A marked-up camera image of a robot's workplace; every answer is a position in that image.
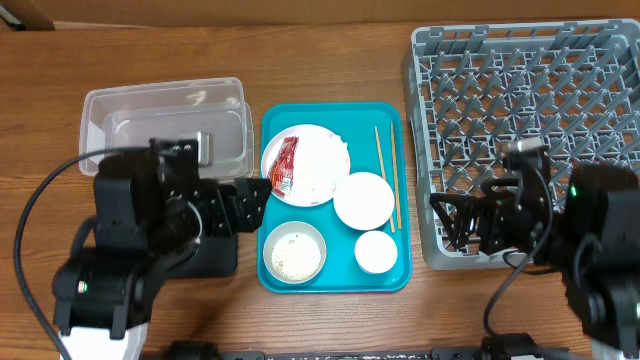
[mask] wooden table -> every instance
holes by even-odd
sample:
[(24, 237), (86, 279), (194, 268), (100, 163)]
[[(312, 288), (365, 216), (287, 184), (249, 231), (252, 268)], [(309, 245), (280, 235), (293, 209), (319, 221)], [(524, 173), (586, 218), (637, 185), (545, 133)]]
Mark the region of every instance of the wooden table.
[[(85, 95), (114, 86), (235, 76), (256, 134), (283, 102), (382, 100), (404, 115), (400, 63), (419, 24), (279, 26), (0, 34), (0, 358), (55, 359), (53, 345), (15, 281), (12, 248), (25, 202), (62, 161), (77, 155)], [(255, 271), (255, 235), (240, 239), (235, 276), (171, 281), (154, 305), (145, 350), (173, 340), (222, 350), (424, 350), (477, 345), (482, 312), (507, 270), (434, 271), (422, 260), (415, 159), (403, 127), (414, 271), (394, 294), (275, 295)], [(40, 198), (22, 250), (28, 282), (52, 316), (51, 280), (80, 221), (95, 212), (91, 178), (73, 168)], [(494, 309), (499, 332), (589, 351), (559, 275), (521, 276)]]

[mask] teal tray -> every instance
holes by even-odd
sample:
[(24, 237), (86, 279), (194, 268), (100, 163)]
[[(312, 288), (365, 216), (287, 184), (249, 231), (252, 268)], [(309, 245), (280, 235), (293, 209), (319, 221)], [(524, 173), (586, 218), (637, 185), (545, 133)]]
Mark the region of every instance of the teal tray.
[[(402, 230), (396, 229), (395, 234), (392, 234), (389, 222), (379, 230), (391, 235), (398, 246), (398, 261), (395, 266), (387, 273), (377, 275), (367, 274), (360, 269), (355, 259), (354, 247), (363, 232), (349, 228), (338, 218), (333, 201), (300, 208), (287, 205), (271, 196), (267, 202), (262, 226), (258, 230), (257, 271), (260, 282), (267, 289), (275, 293), (391, 292), (407, 285), (412, 272), (411, 232), (407, 218), (407, 178), (402, 145), (402, 120), (392, 106), (382, 102), (277, 105), (267, 111), (262, 120), (260, 154), (262, 160), (265, 147), (280, 131), (294, 125), (314, 124), (333, 131), (347, 143), (351, 157), (351, 173), (367, 171), (380, 175), (374, 130), (374, 126), (377, 126), (387, 181), (393, 189), (391, 122), (396, 139)], [(322, 233), (327, 244), (327, 259), (320, 273), (312, 280), (298, 285), (285, 284), (271, 276), (262, 256), (262, 249), (269, 233), (278, 225), (294, 220), (314, 226)]]

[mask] food wrapper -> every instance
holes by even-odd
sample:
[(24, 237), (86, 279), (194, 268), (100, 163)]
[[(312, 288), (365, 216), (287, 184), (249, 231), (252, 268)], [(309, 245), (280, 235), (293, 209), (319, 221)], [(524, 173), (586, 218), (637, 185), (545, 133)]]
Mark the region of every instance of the food wrapper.
[(276, 160), (269, 170), (269, 178), (273, 185), (273, 192), (279, 197), (291, 193), (293, 187), (293, 159), (298, 147), (298, 137), (287, 137), (282, 141)]

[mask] gray dish rack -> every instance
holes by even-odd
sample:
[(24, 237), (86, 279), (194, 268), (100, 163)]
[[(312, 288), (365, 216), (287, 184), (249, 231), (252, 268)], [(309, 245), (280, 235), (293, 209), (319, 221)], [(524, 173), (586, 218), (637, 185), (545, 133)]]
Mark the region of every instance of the gray dish rack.
[[(640, 24), (634, 20), (421, 27), (402, 65), (416, 151), (422, 252), (434, 269), (505, 266), (458, 251), (429, 205), (433, 192), (480, 195), (505, 173), (506, 145), (542, 137), (555, 207), (579, 162), (640, 171)], [(522, 254), (513, 255), (513, 262)]]

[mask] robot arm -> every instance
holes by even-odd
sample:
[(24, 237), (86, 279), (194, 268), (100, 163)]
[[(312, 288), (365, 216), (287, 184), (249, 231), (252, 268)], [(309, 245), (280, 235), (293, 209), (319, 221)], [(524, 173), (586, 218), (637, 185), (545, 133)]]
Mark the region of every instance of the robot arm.
[[(582, 321), (583, 332), (598, 346), (636, 358), (640, 327), (638, 179), (633, 172), (615, 166), (579, 165), (571, 175), (564, 213), (551, 213), (546, 150), (537, 138), (517, 141), (503, 165), (519, 172), (518, 178), (486, 180), (482, 198), (432, 194), (430, 203), (453, 246), (463, 247), (475, 233), (485, 254), (515, 247), (528, 254), (527, 260), (561, 271), (567, 300)], [(505, 189), (509, 186), (517, 190)], [(443, 203), (455, 207), (453, 219)], [(485, 328), (489, 337), (483, 340), (483, 348), (492, 358), (530, 351), (533, 341), (526, 334), (493, 333), (488, 311)]]
[[(168, 278), (235, 270), (237, 233), (261, 225), (271, 183), (200, 179), (199, 145), (151, 140), (145, 151), (100, 162), (97, 216), (81, 226), (53, 281), (53, 323), (73, 359), (137, 359)], [(95, 247), (83, 246), (89, 230)], [(221, 269), (221, 256), (233, 257), (232, 267)]]

